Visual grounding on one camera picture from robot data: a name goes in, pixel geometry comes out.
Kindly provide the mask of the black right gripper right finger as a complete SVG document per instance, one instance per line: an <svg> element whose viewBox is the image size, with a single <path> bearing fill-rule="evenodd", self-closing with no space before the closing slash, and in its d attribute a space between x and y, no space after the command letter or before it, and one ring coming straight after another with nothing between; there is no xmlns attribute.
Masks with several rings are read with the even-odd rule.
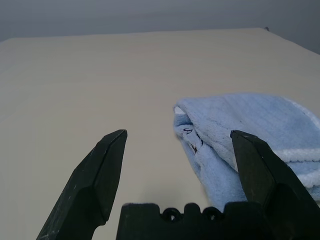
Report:
<svg viewBox="0 0 320 240"><path fill-rule="evenodd" d="M263 140L230 133L238 174L248 201L259 203L279 240L318 240L320 208L293 170Z"/></svg>

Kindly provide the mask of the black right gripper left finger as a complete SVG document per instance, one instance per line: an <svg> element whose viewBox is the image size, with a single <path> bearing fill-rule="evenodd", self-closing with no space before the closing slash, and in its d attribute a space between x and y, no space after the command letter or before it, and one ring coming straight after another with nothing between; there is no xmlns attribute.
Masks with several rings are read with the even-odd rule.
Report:
<svg viewBox="0 0 320 240"><path fill-rule="evenodd" d="M72 172L39 240L90 240L109 220L119 186L128 132L105 135Z"/></svg>

